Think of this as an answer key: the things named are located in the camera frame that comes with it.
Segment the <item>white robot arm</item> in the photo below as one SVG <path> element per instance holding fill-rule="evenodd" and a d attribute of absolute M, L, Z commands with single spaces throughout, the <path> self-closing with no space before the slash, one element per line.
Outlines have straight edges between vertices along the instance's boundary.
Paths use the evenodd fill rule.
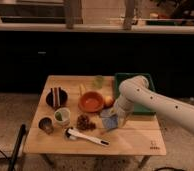
<path fill-rule="evenodd" d="M 149 89 L 149 81 L 138 75 L 122 81 L 119 85 L 119 97 L 114 103 L 114 112 L 125 118 L 138 103 L 167 118 L 194 134 L 194 105 L 155 93 Z"/>

